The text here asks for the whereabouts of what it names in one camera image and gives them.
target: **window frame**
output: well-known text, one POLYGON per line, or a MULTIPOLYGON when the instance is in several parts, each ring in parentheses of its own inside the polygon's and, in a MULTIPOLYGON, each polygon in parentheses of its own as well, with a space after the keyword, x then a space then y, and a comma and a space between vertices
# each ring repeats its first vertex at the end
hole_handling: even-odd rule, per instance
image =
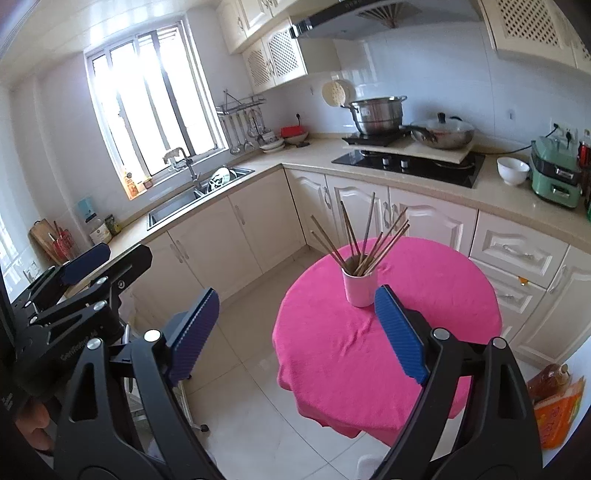
MULTIPOLYGON (((219 124, 219 120, 217 119, 216 107, 215 107, 215 104, 213 103, 211 91, 209 90, 209 85, 207 84, 207 80, 204 75, 204 71, 203 71, 203 68, 202 68, 202 65, 201 65, 201 62, 199 59, 199 53, 197 52, 197 48, 193 42, 193 37, 191 35, 190 29, 188 26, 187 18, 183 17, 183 18, 178 18, 176 20, 169 18, 167 20, 161 20, 158 22, 150 22, 148 24, 142 25, 139 28, 134 28, 133 30, 127 30, 126 32, 122 33, 121 35, 118 35, 115 39, 112 39, 111 41, 106 40, 99 47, 93 48, 93 49, 85 52, 87 75, 88 75, 88 81, 89 81, 89 86, 90 86, 90 94, 91 94, 91 97, 93 99, 93 103, 95 106, 95 112, 97 113, 96 117, 97 117, 100 129, 102 131, 102 134, 103 134, 103 139, 105 140, 105 145, 107 147, 107 150, 109 151, 109 155, 110 155, 111 160, 113 162, 113 166, 115 167, 115 169, 119 173, 119 178, 120 178, 122 184, 124 184, 123 172, 125 171, 125 166, 124 166, 123 160, 121 159, 121 156, 119 155, 119 150, 117 149, 117 146, 115 144, 115 140, 114 140, 113 135, 111 133, 111 129, 110 129, 108 121, 106 119, 105 112, 103 111, 102 103, 100 102, 100 99, 98 98, 98 96, 96 94, 95 71, 94 71, 93 61, 102 57, 102 56, 105 56, 109 68, 112 68, 112 61, 111 61, 111 51, 112 50, 122 47, 128 43, 133 43, 134 50, 136 52, 139 52, 139 48, 138 48, 139 38, 144 37, 148 34, 151 35, 151 37, 152 37, 152 42, 154 43, 154 49, 157 52, 157 56, 158 56, 158 60, 160 63, 160 68, 161 68, 161 72, 162 72, 162 76, 163 76, 163 81, 164 81, 165 88, 166 88, 166 91, 168 94, 168 98, 169 98, 171 106, 173 108, 175 117, 177 118, 178 126, 181 130, 181 134, 183 136, 183 139, 187 145, 187 149, 189 150, 187 152, 187 155, 196 164, 196 163, 201 163, 202 161, 205 161, 208 158, 228 149, 226 141, 220 131, 221 127, 219 124), (185 55, 187 56, 187 61, 189 63, 189 69, 191 71, 191 76, 193 78, 193 84, 195 85, 197 96, 199 98, 199 102, 200 102, 201 107, 203 109, 205 121, 207 123, 207 126, 209 128, 209 132, 212 136, 212 140, 214 143, 214 147, 211 150, 208 150, 208 151, 206 151, 202 154, 199 154, 199 155, 195 154, 195 150, 194 150, 193 145, 191 143, 191 139, 190 139, 187 129, 184 125, 183 117, 180 114, 180 110, 178 108, 178 103, 176 101, 176 97, 174 96, 172 85, 170 83, 170 80, 168 78, 168 74, 164 68, 164 65, 162 63, 162 59, 160 56, 160 42, 158 40, 157 31, 160 29, 163 29, 163 28, 172 28, 172 27, 177 27, 179 30, 180 38, 183 42, 183 46, 185 49, 185 55)), ((166 148, 167 141, 165 140, 165 135, 162 130, 161 123, 158 118, 158 114, 155 110, 155 105, 154 105, 153 101, 151 100, 152 97, 150 94, 150 89, 149 89, 145 79, 144 79, 144 82, 145 82, 145 86, 146 86, 146 92, 148 94, 148 98, 150 101, 150 107, 154 113, 154 118, 156 120, 158 130, 160 132, 160 135, 163 139, 163 143, 166 148)), ((135 135, 134 135, 133 130, 131 128, 131 124, 129 123, 129 119, 128 119, 127 114, 125 112, 125 106, 123 105, 121 95, 119 94, 118 91, 117 91, 117 102, 119 103, 119 108, 121 110, 121 118, 124 120, 125 128, 128 131, 129 138, 131 140, 132 146, 135 151, 135 155, 139 161, 139 164, 140 164, 144 174, 147 177, 151 177, 152 180, 154 181, 154 183, 159 183, 159 182, 166 180, 166 179, 176 175, 177 173, 179 173, 178 171, 170 171, 168 168, 162 169, 161 171, 159 171, 155 175, 152 175, 150 173, 150 170, 143 158, 143 155, 141 154, 141 150, 139 149, 139 145, 135 139, 135 135)))

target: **table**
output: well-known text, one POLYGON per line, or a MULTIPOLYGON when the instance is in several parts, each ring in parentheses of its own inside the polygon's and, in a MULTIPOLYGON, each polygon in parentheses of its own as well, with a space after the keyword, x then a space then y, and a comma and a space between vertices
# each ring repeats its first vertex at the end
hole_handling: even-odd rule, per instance
MULTIPOLYGON (((375 239, 368 241, 367 251, 375 239)), ((350 255, 342 248, 343 257, 350 255)), ((405 307, 465 342, 501 334, 495 291, 468 258, 429 240, 403 237, 378 267, 405 307)), ((421 387, 407 377, 374 313, 345 298, 342 272, 326 256, 289 289, 273 331, 277 381, 294 393, 304 417, 354 438, 361 431, 392 446, 421 387)), ((466 404, 470 379, 458 383, 449 418, 466 404)))

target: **countertop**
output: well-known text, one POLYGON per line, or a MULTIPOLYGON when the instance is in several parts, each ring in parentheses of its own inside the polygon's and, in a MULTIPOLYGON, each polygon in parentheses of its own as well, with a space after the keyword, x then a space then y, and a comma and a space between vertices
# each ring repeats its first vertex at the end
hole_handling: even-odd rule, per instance
POLYGON ((468 189, 412 175, 331 163, 350 151, 345 146, 342 140, 316 139, 311 140, 311 145, 306 148, 290 147, 275 154, 261 153, 239 164, 240 167, 254 170, 253 174, 175 213, 156 227, 148 230, 148 215, 140 217, 110 242, 110 260, 71 288, 68 296, 88 285, 92 278, 113 265, 134 246, 147 244, 186 217, 282 167, 366 181, 465 205, 528 226, 591 254, 591 223, 587 220, 583 206, 570 211, 545 202, 534 194, 529 182, 519 187, 506 185, 497 172, 494 155, 487 156, 474 188, 468 189))

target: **tile floor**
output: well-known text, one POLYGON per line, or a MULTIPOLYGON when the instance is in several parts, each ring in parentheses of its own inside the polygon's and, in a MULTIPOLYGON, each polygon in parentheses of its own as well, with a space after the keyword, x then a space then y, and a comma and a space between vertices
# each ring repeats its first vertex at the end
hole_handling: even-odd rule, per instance
MULTIPOLYGON (((299 252, 223 308, 187 385, 196 423, 211 430, 200 440, 229 479, 355 480, 362 455, 388 451, 370 435, 350 439, 302 417, 292 393, 277 385, 275 317, 285 292, 320 256, 299 252)), ((525 364, 522 371, 536 373, 525 364)), ((460 420, 448 421, 436 456, 450 451, 460 420)))

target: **metal screw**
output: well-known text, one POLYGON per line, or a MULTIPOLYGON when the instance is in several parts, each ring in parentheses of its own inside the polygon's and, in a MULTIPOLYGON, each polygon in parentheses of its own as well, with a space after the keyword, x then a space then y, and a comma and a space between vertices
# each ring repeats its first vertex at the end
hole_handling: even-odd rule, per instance
POLYGON ((449 339, 449 336, 450 336, 450 333, 445 328, 437 328, 433 332, 433 336, 437 340, 448 340, 449 339))
POLYGON ((107 305, 106 300, 101 300, 95 303, 94 311, 98 312, 99 310, 102 310, 103 308, 105 308, 105 306, 107 305))
POLYGON ((96 350, 98 347, 100 347, 101 343, 103 343, 103 341, 100 338, 91 338, 88 340, 86 347, 88 350, 96 350))
POLYGON ((156 340, 158 340, 161 336, 161 333, 158 330, 148 330, 145 334, 144 334, 144 340, 146 342, 155 342, 156 340))
POLYGON ((507 341, 504 338, 496 337, 493 338, 492 344, 496 346, 498 349, 503 350, 507 346, 507 341))

